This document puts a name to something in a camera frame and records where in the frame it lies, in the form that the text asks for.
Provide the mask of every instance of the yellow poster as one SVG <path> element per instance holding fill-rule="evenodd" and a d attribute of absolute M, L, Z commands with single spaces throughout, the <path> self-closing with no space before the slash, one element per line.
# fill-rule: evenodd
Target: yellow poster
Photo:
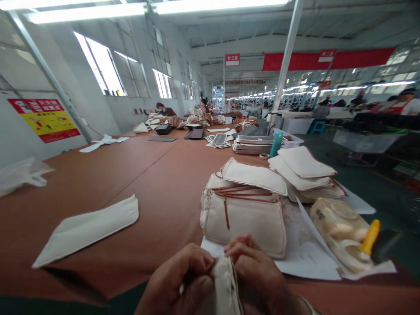
<path fill-rule="evenodd" d="M 57 99 L 8 101 L 45 143 L 80 135 L 73 120 Z"/>

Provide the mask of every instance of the red apron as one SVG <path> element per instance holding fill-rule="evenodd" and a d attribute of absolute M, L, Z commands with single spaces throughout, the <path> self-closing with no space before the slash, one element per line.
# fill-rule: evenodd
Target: red apron
<path fill-rule="evenodd" d="M 403 112 L 403 109 L 408 105 L 408 103 L 410 103 L 413 99 L 410 99 L 408 102 L 406 102 L 405 104 L 402 105 L 398 105 L 395 106 L 398 103 L 402 103 L 402 102 L 396 102 L 394 104 L 391 105 L 390 108 L 387 109 L 387 113 L 388 114 L 394 114 L 394 115 L 401 115 L 401 113 Z"/>

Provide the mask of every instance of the plastic bin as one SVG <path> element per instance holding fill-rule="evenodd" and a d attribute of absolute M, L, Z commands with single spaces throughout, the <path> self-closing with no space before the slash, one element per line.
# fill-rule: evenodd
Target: plastic bin
<path fill-rule="evenodd" d="M 292 134 L 306 134 L 313 118 L 284 118 L 282 130 Z"/>
<path fill-rule="evenodd" d="M 273 129 L 273 134 L 275 134 L 277 131 L 283 131 L 283 130 L 274 128 Z M 296 137 L 296 136 L 294 136 L 290 133 L 287 133 L 286 131 L 283 131 L 283 136 L 291 136 L 293 141 L 286 141 L 281 146 L 282 149 L 290 149 L 290 148 L 293 148 L 293 147 L 298 147 L 298 146 L 300 146 L 300 144 L 305 142 L 304 140 L 302 140 L 302 139 L 300 139 L 300 138 L 298 138 L 298 137 Z"/>
<path fill-rule="evenodd" d="M 384 153 L 401 136 L 404 135 L 365 136 L 360 133 L 338 129 L 333 141 L 357 153 Z"/>

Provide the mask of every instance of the yellow handle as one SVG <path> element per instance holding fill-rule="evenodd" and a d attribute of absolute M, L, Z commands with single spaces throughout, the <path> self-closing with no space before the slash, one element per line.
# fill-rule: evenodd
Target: yellow handle
<path fill-rule="evenodd" d="M 368 255 L 372 253 L 372 247 L 378 237 L 380 228 L 381 222 L 379 220 L 373 220 L 369 230 L 367 231 L 366 237 L 364 238 L 363 244 L 359 247 L 359 250 L 362 253 Z"/>

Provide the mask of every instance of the hand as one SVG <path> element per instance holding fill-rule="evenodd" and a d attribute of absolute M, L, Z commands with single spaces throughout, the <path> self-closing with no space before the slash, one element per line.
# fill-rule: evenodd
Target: hand
<path fill-rule="evenodd" d="M 187 245 L 154 272 L 135 314 L 194 314 L 214 287 L 208 275 L 213 264 L 209 252 L 195 244 Z M 196 277 L 180 294 L 179 288 L 188 272 Z"/>
<path fill-rule="evenodd" d="M 311 314 L 306 303 L 292 294 L 274 261 L 261 251 L 249 233 L 232 239 L 225 248 L 225 256 L 232 259 L 238 278 L 258 291 L 269 314 Z M 242 305 L 247 315 L 261 314 L 246 301 Z"/>

